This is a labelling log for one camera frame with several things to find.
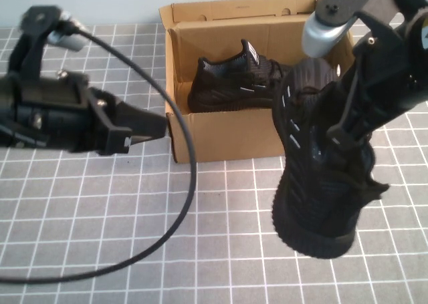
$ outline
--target white grid line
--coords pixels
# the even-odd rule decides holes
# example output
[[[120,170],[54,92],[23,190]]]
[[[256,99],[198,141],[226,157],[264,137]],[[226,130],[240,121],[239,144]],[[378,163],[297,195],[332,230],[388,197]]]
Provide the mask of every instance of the white grid line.
[[[263,241],[261,239],[261,224],[260,224],[260,212],[259,212],[259,196],[258,196],[258,193],[257,193],[257,181],[255,179],[254,159],[251,159],[251,163],[253,164],[253,179],[254,179],[254,191],[255,191],[255,207],[257,209],[257,225],[259,227],[259,242],[260,242],[260,252],[261,252],[261,267],[263,269],[263,281],[265,283],[266,304],[269,304],[268,287],[266,286],[268,282],[266,281],[265,259],[264,259],[264,254],[263,254]]]
[[[129,156],[129,158],[135,158],[137,159],[138,156]],[[34,160],[34,161],[54,161],[57,162],[58,159],[52,159],[52,160]],[[388,167],[388,168],[398,168],[398,167],[411,167],[411,166],[426,166],[427,164],[377,164],[375,167]],[[273,172],[273,171],[282,171],[282,169],[278,168],[272,168],[272,169],[260,169],[260,170],[255,170],[256,172]],[[228,170],[227,172],[232,173],[232,172],[253,172],[252,170]],[[140,172],[135,172],[135,173],[129,173],[129,174],[123,174],[123,173],[119,173],[119,174],[113,174],[113,176],[115,177],[137,177],[140,175],[143,176],[153,176],[153,175],[166,175],[169,172],[144,172],[142,171],[142,173]],[[202,170],[199,171],[198,174],[222,174],[223,171],[222,170]],[[190,172],[171,172],[171,174],[188,174],[190,175]],[[88,174],[83,174],[83,175],[79,175],[79,176],[58,176],[55,177],[56,179],[77,179],[77,178],[102,178],[102,177],[111,177],[111,174],[96,174],[96,175],[88,175]],[[23,180],[25,177],[17,177],[17,178],[0,178],[0,182],[4,182],[4,181],[10,181],[10,180]],[[28,179],[30,180],[50,180],[50,179],[54,179],[52,176],[48,176],[48,177],[29,177]],[[411,185],[416,185],[416,184],[406,184],[403,186],[411,186]],[[418,185],[428,185],[427,183],[419,183]]]
[[[225,187],[227,188],[227,163],[223,162],[224,172],[225,172]],[[229,227],[229,195],[228,189],[225,192],[226,198],[226,229],[227,229],[227,264],[229,267],[229,299],[230,304],[233,304],[233,294],[232,294],[232,262],[231,262],[231,252],[230,252],[230,227]]]
[[[371,277],[371,274],[370,274],[370,270],[368,269],[367,258],[366,258],[366,255],[364,253],[364,247],[362,246],[362,241],[361,241],[361,236],[360,236],[360,232],[359,231],[356,232],[356,237],[358,239],[358,243],[360,244],[361,253],[362,253],[362,259],[363,259],[364,265],[366,267],[367,277],[368,277],[368,281],[370,283],[370,289],[371,289],[372,295],[373,295],[373,301],[374,301],[374,304],[377,304],[377,298],[376,298],[375,288],[373,287],[372,277]]]
[[[391,229],[391,231],[419,231],[421,229]],[[389,232],[389,229],[377,229],[377,230],[364,230],[359,231],[360,233],[378,233],[378,232]],[[230,236],[266,236],[266,235],[276,235],[276,233],[230,233]],[[226,234],[199,234],[200,237],[227,237]],[[181,234],[181,235],[174,235],[171,238],[172,239],[179,239],[183,237],[195,237],[193,234]],[[134,237],[135,240],[145,240],[145,239],[159,239],[161,236],[149,236],[149,237]],[[117,237],[117,238],[95,238],[95,239],[74,239],[74,240],[54,240],[54,241],[40,241],[39,244],[65,244],[70,242],[71,243],[84,243],[84,242],[100,242],[100,241],[131,241],[132,237]],[[34,241],[24,241],[24,242],[10,242],[7,243],[8,245],[34,245]],[[390,255],[390,254],[374,254],[374,255],[365,255],[366,257],[370,256],[377,256],[377,255]],[[399,253],[399,255],[428,255],[428,252],[415,252],[415,253]]]
[[[333,260],[331,260],[331,259],[330,259],[330,266],[332,268],[334,288],[336,289],[337,301],[338,301],[338,304],[342,304],[342,301],[340,300],[339,287],[338,287],[337,280],[336,280],[336,273],[334,272]]]
[[[135,46],[135,39],[136,39],[136,30],[137,30],[137,24],[134,27],[134,41],[132,42],[132,49],[131,49],[131,57],[134,54],[134,46]],[[128,81],[129,81],[129,77],[130,77],[130,73],[131,73],[131,67],[128,68]],[[126,87],[125,87],[125,97],[124,100],[126,99],[126,96],[128,95],[128,86],[129,83],[126,83]],[[145,148],[145,143],[142,144],[142,154],[141,154],[141,163],[140,163],[140,179],[138,180],[138,194],[136,195],[136,205],[135,205],[135,213],[134,213],[134,228],[132,230],[132,239],[131,239],[131,248],[130,248],[130,254],[129,257],[131,258],[133,252],[134,252],[134,241],[135,241],[135,232],[136,232],[136,222],[138,220],[138,205],[140,203],[140,189],[141,189],[141,174],[142,174],[142,167],[144,164],[144,148]],[[126,268],[127,273],[126,273],[126,292],[125,292],[125,297],[124,297],[124,304],[128,303],[128,294],[129,294],[129,283],[130,283],[130,275],[131,275],[131,266]]]
[[[428,255],[428,253],[399,253],[399,256],[420,256],[420,255]],[[359,258],[370,258],[370,257],[397,257],[397,254],[369,254],[369,255],[344,255],[342,258],[344,259],[359,259]],[[311,257],[308,256],[299,256],[299,259],[311,259]],[[293,260],[295,259],[294,256],[288,256],[288,257],[246,257],[246,258],[232,258],[230,259],[233,262],[243,262],[243,261],[262,261],[262,259],[265,259],[267,261],[271,261],[271,260]],[[228,259],[199,259],[199,260],[195,260],[195,259],[178,259],[178,260],[158,260],[158,261],[140,261],[135,263],[134,265],[147,265],[147,264],[172,264],[172,263],[195,263],[195,262],[199,262],[199,263],[216,263],[216,262],[221,262],[221,261],[228,261]],[[114,265],[116,263],[102,263],[102,266],[107,266],[107,265]],[[89,264],[70,264],[67,265],[66,268],[70,269],[70,268],[84,268],[84,267],[89,267]],[[11,267],[0,267],[0,270],[17,270],[17,269],[29,269],[30,266],[11,266]],[[49,265],[49,266],[43,266],[43,265],[34,265],[33,269],[59,269],[62,268],[62,265]]]
[[[116,33],[116,27],[117,27],[117,25],[114,26],[112,44],[114,43],[114,35]],[[108,67],[108,65],[110,63],[110,58],[111,58],[111,53],[108,54],[107,67]],[[106,81],[107,73],[108,73],[108,69],[106,69],[106,73],[104,74],[104,82]],[[112,192],[113,175],[114,175],[114,168],[115,168],[115,166],[116,166],[116,155],[114,155],[114,157],[113,157],[112,173],[111,173],[110,183],[109,183],[109,187],[108,187],[106,210],[105,210],[105,213],[104,213],[104,219],[102,221],[101,239],[100,239],[100,243],[98,245],[98,254],[96,256],[95,270],[98,270],[98,266],[100,264],[100,255],[101,255],[101,248],[102,248],[102,242],[103,242],[102,238],[104,236],[104,229],[106,228],[106,219],[107,219],[108,207],[109,207],[108,203],[110,202],[110,195],[111,195],[111,192]],[[94,298],[95,282],[96,282],[96,279],[92,279],[92,293],[90,295],[90,303],[93,301],[93,298]]]
[[[95,27],[96,26],[94,26],[92,28],[92,33],[95,31]],[[88,56],[89,56],[89,50],[88,50],[88,53],[86,54],[85,62],[83,64],[84,71],[85,71],[85,68],[86,68],[86,63],[88,62]],[[61,164],[61,157],[62,157],[62,152],[61,152],[60,158],[58,160],[58,166]],[[83,169],[83,174],[86,173],[86,168],[88,167],[88,162],[89,162],[89,152],[86,153],[86,160],[85,160],[85,165],[84,165],[84,169]],[[70,226],[70,231],[69,231],[69,235],[68,235],[68,241],[67,241],[66,251],[65,251],[64,259],[62,261],[62,266],[61,266],[61,276],[64,275],[64,272],[66,270],[67,257],[68,257],[68,252],[70,250],[70,241],[71,241],[72,236],[73,236],[74,223],[76,222],[76,217],[77,217],[76,215],[78,213],[78,207],[79,207],[79,202],[80,202],[80,195],[81,195],[82,189],[83,189],[83,183],[84,183],[84,178],[82,178],[82,181],[80,182],[79,196],[77,197],[76,205],[74,207],[72,224]],[[59,284],[58,287],[57,287],[57,291],[56,291],[56,295],[55,295],[55,302],[54,302],[55,304],[58,303],[58,298],[60,296],[61,287],[62,287],[62,284]]]
[[[169,160],[168,160],[168,169],[169,170],[171,170],[171,156],[172,156],[172,148],[171,148],[171,143],[170,143],[170,145],[169,145],[169,153],[170,153],[170,156],[169,156]],[[170,174],[168,174],[168,182],[167,182],[167,191],[169,192],[169,177],[170,177]],[[167,205],[165,206],[165,212],[168,214],[168,210],[169,210],[169,193],[167,193]],[[168,216],[166,215],[165,216],[165,224],[164,224],[164,229],[163,229],[163,231],[164,231],[164,233],[167,231],[167,229],[168,229]],[[165,278],[165,253],[166,253],[166,251],[167,251],[167,246],[166,245],[163,245],[162,246],[162,269],[161,269],[161,273],[160,273],[160,289],[161,289],[161,291],[160,291],[160,295],[159,295],[159,304],[163,304],[163,289],[164,289],[164,287],[163,287],[163,283],[164,283],[164,278]]]
[[[408,187],[412,187],[412,186],[428,186],[428,184],[392,184],[391,186],[393,187],[404,187],[404,186],[408,186]],[[257,189],[258,192],[263,192],[263,191],[274,191],[276,190],[275,188],[259,188]],[[253,192],[254,189],[229,189],[227,190],[228,192]],[[176,192],[169,192],[169,194],[184,194],[187,191],[176,191]],[[225,192],[225,190],[200,190],[199,192]],[[144,192],[144,193],[140,193],[140,195],[160,195],[160,194],[166,194],[168,193],[167,191],[160,191],[160,192]],[[113,193],[111,194],[111,196],[134,196],[136,195],[135,192],[131,192],[131,193]],[[76,198],[76,197],[82,197],[82,198],[94,198],[94,197],[101,197],[104,196],[103,194],[96,194],[96,195],[69,195],[69,196],[53,196],[51,197],[51,199],[67,199],[67,198]],[[43,199],[47,199],[47,197],[23,197],[22,200],[43,200]],[[16,200],[16,198],[0,198],[0,202],[1,201],[10,201],[10,200]],[[428,206],[428,204],[417,204],[415,205],[415,207],[426,207]],[[394,207],[412,207],[411,205],[387,205],[387,206],[383,206],[383,208],[394,208]],[[380,208],[380,206],[367,206],[365,208]],[[251,212],[251,210],[230,210],[229,212]]]
[[[427,282],[428,279],[409,279],[409,282]],[[399,284],[404,283],[403,280],[391,280],[391,281],[373,281],[373,284]],[[357,282],[338,282],[338,285],[367,285],[370,282],[368,281],[357,281]],[[252,289],[252,288],[261,288],[265,285],[233,285],[233,289]],[[269,284],[266,285],[267,287],[296,287],[299,286],[297,283],[290,283],[290,284]],[[334,286],[334,283],[305,283],[304,286]],[[228,286],[204,286],[204,287],[198,287],[197,289],[226,289]],[[182,290],[190,290],[192,291],[194,287],[168,287],[164,288],[164,291],[182,291]],[[130,292],[153,292],[153,291],[160,291],[159,288],[152,288],[152,289],[131,289]],[[115,289],[115,290],[95,290],[93,293],[99,294],[99,293],[124,293],[125,290],[121,289]],[[62,294],[90,294],[91,291],[64,291]],[[52,292],[34,292],[31,293],[32,295],[51,295]],[[0,294],[0,297],[10,297],[14,295],[20,295],[20,293],[8,293],[8,294]]]
[[[196,164],[196,173],[199,169],[199,163]],[[196,182],[196,191],[195,191],[195,199],[194,199],[194,203],[195,203],[195,304],[198,304],[198,226],[199,226],[199,222],[198,222],[198,203],[199,203],[199,192],[198,192],[198,188],[199,188],[199,183]]]

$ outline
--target open cardboard box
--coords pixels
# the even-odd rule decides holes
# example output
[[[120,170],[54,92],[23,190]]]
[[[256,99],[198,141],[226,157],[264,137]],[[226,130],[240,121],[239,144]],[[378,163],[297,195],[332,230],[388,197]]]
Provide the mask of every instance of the open cardboard box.
[[[180,3],[160,8],[167,30],[167,92],[177,103],[190,129],[198,162],[280,156],[284,148],[269,109],[192,114],[187,106],[200,57],[219,61],[242,50],[247,39],[259,54],[294,65],[305,58],[304,23],[317,0],[229,0]],[[348,34],[326,59],[346,71],[352,64]],[[166,114],[176,162],[189,162],[177,117]]]

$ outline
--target shoe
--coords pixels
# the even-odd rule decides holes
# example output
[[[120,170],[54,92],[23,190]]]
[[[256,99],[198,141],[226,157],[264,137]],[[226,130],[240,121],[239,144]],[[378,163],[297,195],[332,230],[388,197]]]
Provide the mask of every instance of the shoe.
[[[289,247],[319,259],[340,257],[351,248],[361,209],[389,188],[371,177],[375,155],[368,137],[343,152],[326,135],[346,103],[337,79],[323,59],[305,59],[278,86],[272,108],[286,151],[274,226]]]
[[[187,103],[192,112],[224,112],[246,108],[271,108],[273,88],[290,70],[259,55],[250,42],[221,62],[199,59],[196,78]]]

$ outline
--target shoe laces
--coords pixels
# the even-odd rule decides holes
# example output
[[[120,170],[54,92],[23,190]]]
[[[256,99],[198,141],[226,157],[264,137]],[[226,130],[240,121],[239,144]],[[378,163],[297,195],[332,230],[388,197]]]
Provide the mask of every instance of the shoe laces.
[[[263,78],[262,80],[259,80],[259,82],[257,84],[259,84],[261,86],[267,86],[267,87],[273,88],[278,83],[280,83],[281,80],[286,76],[287,71],[276,60],[269,59],[269,60],[266,60],[266,61],[270,63],[271,69],[270,69],[267,77]]]

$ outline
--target screw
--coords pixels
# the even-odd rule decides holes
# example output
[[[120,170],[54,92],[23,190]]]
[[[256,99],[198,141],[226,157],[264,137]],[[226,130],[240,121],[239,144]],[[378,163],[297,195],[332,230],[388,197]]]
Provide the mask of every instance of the screw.
[[[107,106],[107,102],[106,102],[105,100],[103,100],[103,99],[98,99],[97,104],[98,104],[101,108],[103,108],[103,107]]]
[[[45,21],[45,18],[46,18],[46,16],[45,16],[45,14],[44,14],[44,13],[39,13],[39,14],[35,17],[35,20],[36,20],[38,23],[43,23],[43,21]]]
[[[63,79],[68,76],[68,72],[66,72],[65,70],[60,70],[56,73],[56,76],[58,79]]]
[[[39,114],[39,113],[35,114],[34,117],[33,117],[32,126],[35,129],[40,130],[42,125],[43,125],[43,119],[41,117],[41,114]]]
[[[330,12],[330,14],[334,15],[339,11],[339,7],[337,5],[326,5],[327,10]]]

